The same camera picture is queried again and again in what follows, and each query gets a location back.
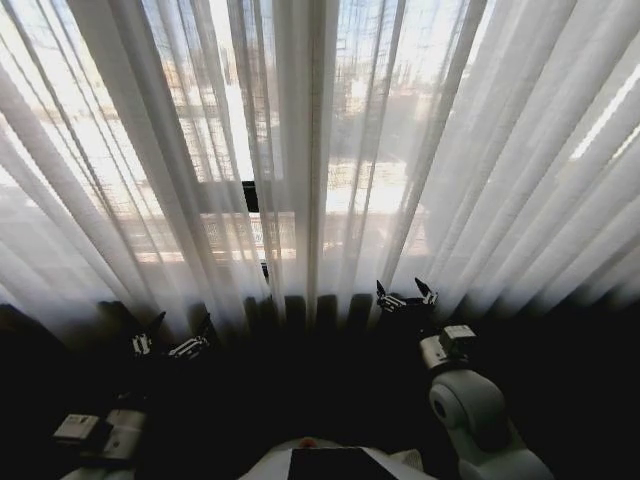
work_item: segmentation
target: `dark floor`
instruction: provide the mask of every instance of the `dark floor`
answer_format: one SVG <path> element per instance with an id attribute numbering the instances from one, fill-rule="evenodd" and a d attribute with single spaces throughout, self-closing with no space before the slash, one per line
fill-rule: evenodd
<path id="1" fill-rule="evenodd" d="M 633 434 L 626 419 L 635 411 L 636 311 L 565 305 L 542 318 L 474 325 L 477 370 L 502 389 L 525 442 L 556 478 L 625 477 L 634 458 L 623 433 Z M 250 341 L 188 367 L 156 369 L 139 478 L 237 478 L 272 446 L 301 436 L 387 452 L 418 448 L 428 473 L 456 478 L 455 455 L 428 408 L 417 343 L 397 322 L 365 334 L 357 315 L 342 331 L 325 318 L 321 309 L 312 334 L 295 315 L 284 328 L 262 321 Z M 3 426 L 22 432 L 12 446 L 24 478 L 59 478 L 68 466 L 48 447 L 49 431 L 69 409 L 108 409 L 121 388 L 117 362 L 34 361 L 42 352 L 27 355 L 31 370 L 9 380 L 2 410 L 16 413 Z M 24 379 L 43 372 L 57 390 Z"/>

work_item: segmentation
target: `white curtain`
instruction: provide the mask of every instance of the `white curtain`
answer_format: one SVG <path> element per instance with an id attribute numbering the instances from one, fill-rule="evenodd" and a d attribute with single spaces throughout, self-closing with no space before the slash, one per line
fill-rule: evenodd
<path id="1" fill-rule="evenodd" d="M 108 300 L 176 338 L 200 304 L 245 331 L 250 297 L 312 325 L 320 296 L 344 319 L 414 276 L 443 318 L 640 294 L 635 0 L 2 0 L 0 22 L 0 300 L 61 338 Z"/>

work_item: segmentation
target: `curtain fold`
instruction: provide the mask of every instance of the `curtain fold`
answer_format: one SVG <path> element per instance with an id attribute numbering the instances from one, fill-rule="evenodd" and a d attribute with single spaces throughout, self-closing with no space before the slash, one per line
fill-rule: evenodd
<path id="1" fill-rule="evenodd" d="M 175 339 L 291 296 L 341 326 L 377 279 L 442 319 L 640 295 L 637 1 L 2 0 L 0 27 L 0 300 L 60 338 L 111 300 Z"/>

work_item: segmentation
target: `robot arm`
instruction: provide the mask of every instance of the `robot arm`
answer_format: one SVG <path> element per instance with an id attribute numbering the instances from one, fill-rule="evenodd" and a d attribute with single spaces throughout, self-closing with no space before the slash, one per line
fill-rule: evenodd
<path id="1" fill-rule="evenodd" d="M 428 323 L 437 294 L 416 279 L 423 299 L 387 295 L 378 282 L 378 305 L 388 313 L 415 309 Z M 511 423 L 504 396 L 490 380 L 469 368 L 468 352 L 476 340 L 466 325 L 433 325 L 416 332 L 422 358 L 433 378 L 429 403 L 459 457 L 463 480 L 553 480 L 547 466 L 527 448 Z"/>

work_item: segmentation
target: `black panel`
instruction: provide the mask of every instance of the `black panel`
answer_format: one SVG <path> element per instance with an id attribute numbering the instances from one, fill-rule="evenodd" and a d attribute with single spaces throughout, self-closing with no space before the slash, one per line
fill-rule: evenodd
<path id="1" fill-rule="evenodd" d="M 360 448 L 320 448 L 294 450 L 289 480 L 366 478 L 395 479 Z"/>
<path id="2" fill-rule="evenodd" d="M 258 195 L 256 195 L 255 182 L 242 182 L 242 189 L 244 190 L 244 198 L 247 201 L 247 208 L 250 212 L 259 212 L 258 209 Z"/>

